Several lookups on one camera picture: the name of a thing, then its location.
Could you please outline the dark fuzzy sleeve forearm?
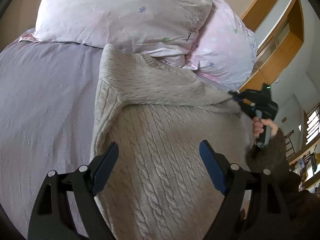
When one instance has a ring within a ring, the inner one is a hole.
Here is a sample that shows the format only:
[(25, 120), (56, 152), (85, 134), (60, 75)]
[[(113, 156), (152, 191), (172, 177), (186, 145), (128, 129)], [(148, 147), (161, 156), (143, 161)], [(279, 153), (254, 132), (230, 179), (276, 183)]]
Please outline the dark fuzzy sleeve forearm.
[(289, 176), (289, 163), (286, 160), (285, 137), (279, 129), (263, 149), (257, 145), (248, 148), (245, 154), (246, 165), (252, 172), (271, 171), (276, 180), (283, 180)]

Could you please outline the person right hand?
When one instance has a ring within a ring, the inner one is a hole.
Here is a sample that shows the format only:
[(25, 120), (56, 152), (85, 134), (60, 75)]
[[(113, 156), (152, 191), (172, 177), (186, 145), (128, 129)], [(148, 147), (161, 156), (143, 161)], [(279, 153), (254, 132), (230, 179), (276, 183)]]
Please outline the person right hand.
[(253, 140), (256, 141), (264, 132), (264, 126), (271, 129), (271, 137), (274, 137), (278, 132), (278, 125), (271, 119), (259, 119), (257, 116), (253, 118), (252, 132)]

